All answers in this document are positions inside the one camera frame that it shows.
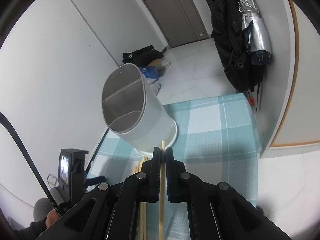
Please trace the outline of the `person left hand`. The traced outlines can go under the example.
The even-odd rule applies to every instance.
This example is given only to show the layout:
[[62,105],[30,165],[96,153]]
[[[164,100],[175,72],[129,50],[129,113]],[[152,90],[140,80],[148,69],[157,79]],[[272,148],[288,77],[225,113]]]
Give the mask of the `person left hand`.
[[48,212],[47,217],[46,217],[46,227],[49,228],[52,226],[60,216],[56,213],[54,209],[52,209],[50,212]]

